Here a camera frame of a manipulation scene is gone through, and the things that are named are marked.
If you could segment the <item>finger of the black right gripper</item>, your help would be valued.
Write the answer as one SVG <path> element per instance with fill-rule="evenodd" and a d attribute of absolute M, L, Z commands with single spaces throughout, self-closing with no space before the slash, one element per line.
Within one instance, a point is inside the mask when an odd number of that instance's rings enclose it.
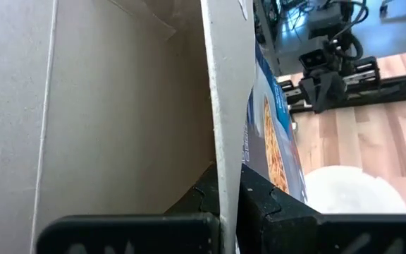
<path fill-rule="evenodd" d="M 326 110 L 326 82 L 320 78 L 303 78 L 300 81 L 300 89 L 306 103 L 312 106 L 316 114 Z"/>
<path fill-rule="evenodd" d="M 325 77 L 327 104 L 336 104 L 346 100 L 346 83 L 338 73 L 328 73 Z"/>

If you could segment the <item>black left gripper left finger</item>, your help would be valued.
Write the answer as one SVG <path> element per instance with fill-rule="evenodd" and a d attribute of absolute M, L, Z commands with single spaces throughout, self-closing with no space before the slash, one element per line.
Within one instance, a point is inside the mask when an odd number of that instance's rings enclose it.
<path fill-rule="evenodd" d="M 36 254 L 220 254 L 217 167 L 161 214 L 70 215 L 42 230 Z"/>

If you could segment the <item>pale ceramic bowl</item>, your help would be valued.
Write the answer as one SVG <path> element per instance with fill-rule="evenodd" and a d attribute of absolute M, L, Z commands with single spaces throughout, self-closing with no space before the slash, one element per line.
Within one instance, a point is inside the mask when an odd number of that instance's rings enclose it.
<path fill-rule="evenodd" d="M 323 214 L 406 214 L 406 202 L 381 177 L 361 168 L 327 166 L 304 176 L 307 204 Z"/>

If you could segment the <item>cardboard cereal box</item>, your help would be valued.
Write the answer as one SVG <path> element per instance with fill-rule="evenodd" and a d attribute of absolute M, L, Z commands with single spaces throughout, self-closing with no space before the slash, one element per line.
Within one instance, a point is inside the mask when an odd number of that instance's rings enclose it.
<path fill-rule="evenodd" d="M 0 254 L 240 162 L 258 0 L 0 0 Z"/>

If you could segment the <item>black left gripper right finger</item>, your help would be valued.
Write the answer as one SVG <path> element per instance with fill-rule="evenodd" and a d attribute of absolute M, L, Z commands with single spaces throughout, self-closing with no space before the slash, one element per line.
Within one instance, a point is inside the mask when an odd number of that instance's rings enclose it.
<path fill-rule="evenodd" d="M 244 254 L 406 254 L 406 215 L 322 214 L 246 165 L 237 234 Z"/>

